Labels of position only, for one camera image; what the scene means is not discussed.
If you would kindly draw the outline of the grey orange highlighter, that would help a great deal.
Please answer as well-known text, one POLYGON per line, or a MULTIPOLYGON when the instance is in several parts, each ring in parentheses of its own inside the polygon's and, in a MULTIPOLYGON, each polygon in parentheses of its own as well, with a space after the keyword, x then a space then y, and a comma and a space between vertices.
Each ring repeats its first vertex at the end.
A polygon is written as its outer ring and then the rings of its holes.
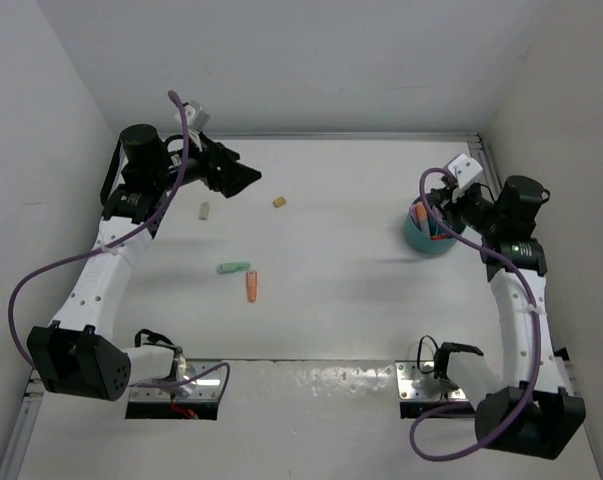
POLYGON ((429 225, 428 214, 425 209, 425 206, 423 205, 423 203, 421 201, 418 201, 417 203, 415 203, 412 206, 412 210, 413 210, 414 216, 416 218, 416 221, 419 225, 421 225, 421 224, 429 225))

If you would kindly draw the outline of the purple highlighter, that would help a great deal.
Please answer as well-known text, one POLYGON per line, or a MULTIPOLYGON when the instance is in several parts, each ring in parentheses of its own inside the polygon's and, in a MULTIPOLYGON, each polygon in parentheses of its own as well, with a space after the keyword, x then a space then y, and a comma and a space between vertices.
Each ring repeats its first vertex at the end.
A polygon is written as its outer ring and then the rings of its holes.
POLYGON ((420 232, 427 237, 431 236, 431 230, 430 230, 430 224, 429 224, 429 220, 427 218, 425 219, 419 219, 417 221, 417 226, 420 230, 420 232))

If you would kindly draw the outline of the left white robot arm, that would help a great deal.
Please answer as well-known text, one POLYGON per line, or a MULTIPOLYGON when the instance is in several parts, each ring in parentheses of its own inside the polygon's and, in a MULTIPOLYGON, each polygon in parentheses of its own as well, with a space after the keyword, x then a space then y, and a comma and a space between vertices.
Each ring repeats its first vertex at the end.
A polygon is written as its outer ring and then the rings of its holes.
POLYGON ((151 333, 133 347, 112 342, 114 320, 136 264, 156 237, 175 185, 203 182, 231 198, 259 181, 235 151, 201 135, 168 149, 156 128, 132 125, 120 135, 101 191, 98 236, 70 296, 46 327, 33 328, 27 349, 45 389, 108 401, 129 386, 177 391, 189 384, 183 350, 151 333))

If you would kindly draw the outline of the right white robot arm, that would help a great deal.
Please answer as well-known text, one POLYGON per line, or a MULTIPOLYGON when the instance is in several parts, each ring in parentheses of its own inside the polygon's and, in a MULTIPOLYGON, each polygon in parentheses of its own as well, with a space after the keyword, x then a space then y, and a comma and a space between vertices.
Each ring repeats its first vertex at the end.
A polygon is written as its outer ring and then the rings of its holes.
POLYGON ((434 379, 460 388, 474 409, 474 445, 421 458, 452 461, 479 449, 554 460, 586 417, 557 364, 545 310, 547 264, 533 238, 536 215, 550 199, 539 182, 506 179, 496 201, 481 185, 438 169, 438 189, 419 189, 428 214, 450 237, 479 252, 497 304, 503 370, 495 374, 476 346, 444 342, 435 351, 434 379))

